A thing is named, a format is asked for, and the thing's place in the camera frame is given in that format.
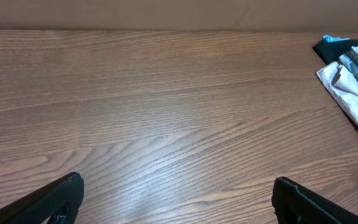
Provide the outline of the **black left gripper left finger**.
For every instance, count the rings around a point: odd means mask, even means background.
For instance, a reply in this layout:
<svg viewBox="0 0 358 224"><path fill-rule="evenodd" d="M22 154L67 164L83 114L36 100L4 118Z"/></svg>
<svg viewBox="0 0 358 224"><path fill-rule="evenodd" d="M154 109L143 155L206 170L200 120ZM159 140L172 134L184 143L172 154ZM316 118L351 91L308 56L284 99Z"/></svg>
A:
<svg viewBox="0 0 358 224"><path fill-rule="evenodd" d="M71 172L0 208L0 224L74 223L84 193L81 175Z"/></svg>

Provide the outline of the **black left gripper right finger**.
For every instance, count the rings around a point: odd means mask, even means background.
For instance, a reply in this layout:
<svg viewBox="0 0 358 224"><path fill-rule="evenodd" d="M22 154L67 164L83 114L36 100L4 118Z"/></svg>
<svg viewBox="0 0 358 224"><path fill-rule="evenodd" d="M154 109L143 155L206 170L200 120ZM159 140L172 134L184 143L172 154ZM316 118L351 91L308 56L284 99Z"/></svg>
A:
<svg viewBox="0 0 358 224"><path fill-rule="evenodd" d="M272 205L279 224L358 224L358 215L287 177L276 178Z"/></svg>

